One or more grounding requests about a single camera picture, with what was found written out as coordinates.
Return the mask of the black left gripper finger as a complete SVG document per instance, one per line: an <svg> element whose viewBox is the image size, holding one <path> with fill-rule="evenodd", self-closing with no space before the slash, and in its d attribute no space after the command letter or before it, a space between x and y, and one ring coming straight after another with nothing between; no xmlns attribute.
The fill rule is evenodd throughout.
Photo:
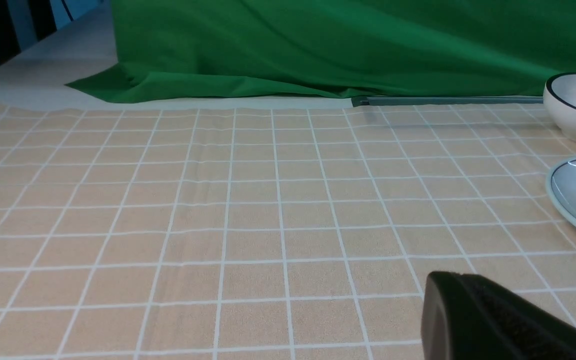
<svg viewBox="0 0 576 360"><path fill-rule="evenodd" d="M432 271L420 325L426 360L576 360L576 328L486 276Z"/></svg>

